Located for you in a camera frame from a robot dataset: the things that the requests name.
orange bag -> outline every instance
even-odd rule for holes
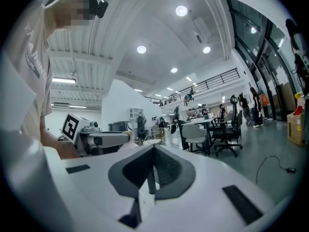
[[[267,106],[268,104],[269,104],[269,101],[268,101],[268,99],[267,99],[267,97],[266,97],[266,95],[265,94],[262,94],[262,97],[261,97],[262,99],[262,106]]]

white t-shirt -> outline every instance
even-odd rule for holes
[[[52,112],[50,86],[53,72],[49,68],[47,49],[42,0],[33,0],[16,21],[4,51],[36,94],[21,131],[38,140],[41,139],[40,118]]]
[[[187,111],[188,110],[188,106],[185,105],[185,102],[181,102],[179,104],[179,109],[178,109],[178,114],[179,114],[179,120],[183,120],[183,121],[187,121]]]

black rubber pad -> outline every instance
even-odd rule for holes
[[[248,224],[258,220],[263,216],[256,206],[243,194],[236,186],[222,188],[229,200],[238,210],[239,214]]]
[[[67,172],[69,174],[73,174],[73,173],[77,173],[86,169],[89,169],[90,167],[88,165],[80,165],[80,166],[76,166],[76,167],[71,167],[71,168],[66,168]]]

gray floor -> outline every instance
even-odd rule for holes
[[[277,156],[283,168],[296,168],[296,173],[287,173],[279,168],[277,159],[268,158],[259,171],[258,186],[268,193],[275,203],[295,193],[307,165],[309,150],[287,140],[285,122],[266,121],[263,127],[257,129],[242,125],[242,140],[239,142],[243,149],[235,147],[239,155],[237,158],[229,150],[223,150],[216,158],[213,149],[210,157],[225,162],[255,183],[256,171],[263,159],[270,155]],[[166,145],[182,149],[178,131],[173,135],[168,132]],[[196,154],[205,157],[202,152]]]

railing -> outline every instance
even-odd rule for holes
[[[214,77],[212,77],[208,80],[200,82],[196,85],[185,88],[185,89],[179,91],[178,93],[175,93],[173,95],[168,96],[167,98],[159,100],[159,106],[164,106],[164,105],[170,104],[172,102],[183,100],[185,95],[190,93],[191,88],[193,88],[194,93],[197,94],[197,93],[203,92],[207,89],[220,86],[222,84],[234,81],[234,80],[239,79],[239,78],[240,78],[240,76],[238,74],[237,68],[232,69],[232,70],[224,72],[220,75],[214,76]]]

